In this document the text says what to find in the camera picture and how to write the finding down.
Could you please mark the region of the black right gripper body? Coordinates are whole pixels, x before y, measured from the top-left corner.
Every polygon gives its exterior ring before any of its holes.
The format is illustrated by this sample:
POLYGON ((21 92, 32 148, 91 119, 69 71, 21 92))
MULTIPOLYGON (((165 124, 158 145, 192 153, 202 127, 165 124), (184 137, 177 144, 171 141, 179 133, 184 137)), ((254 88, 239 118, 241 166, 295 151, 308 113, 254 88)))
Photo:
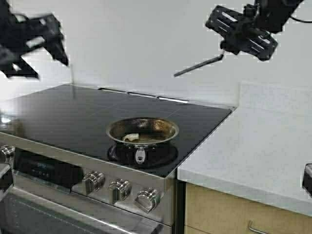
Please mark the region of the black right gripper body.
POLYGON ((259 4, 245 5, 243 13, 217 5, 205 26, 223 37, 220 43, 222 50, 234 55, 244 52, 260 61, 268 61, 278 43, 269 31, 256 25, 259 13, 259 4))

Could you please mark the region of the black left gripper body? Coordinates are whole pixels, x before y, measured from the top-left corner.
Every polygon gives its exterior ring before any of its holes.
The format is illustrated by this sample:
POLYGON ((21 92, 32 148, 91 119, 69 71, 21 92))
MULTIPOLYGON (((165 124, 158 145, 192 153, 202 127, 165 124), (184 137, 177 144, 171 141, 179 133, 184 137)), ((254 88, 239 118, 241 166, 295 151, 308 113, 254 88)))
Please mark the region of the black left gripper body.
POLYGON ((53 14, 29 18, 11 11, 9 4, 0 6, 0 71, 7 78, 39 78, 23 55, 44 48, 52 59, 69 65, 63 47, 61 23, 53 14))

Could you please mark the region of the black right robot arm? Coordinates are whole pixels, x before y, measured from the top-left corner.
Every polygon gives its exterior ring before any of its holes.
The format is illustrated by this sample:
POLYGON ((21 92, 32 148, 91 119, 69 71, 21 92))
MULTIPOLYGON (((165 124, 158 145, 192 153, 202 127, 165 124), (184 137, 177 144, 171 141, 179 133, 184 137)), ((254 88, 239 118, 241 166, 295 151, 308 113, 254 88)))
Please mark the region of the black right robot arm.
POLYGON ((223 38, 220 49, 268 61, 278 46, 272 34, 283 31, 301 3, 301 0, 256 0, 244 5, 242 13, 217 5, 205 26, 223 38))

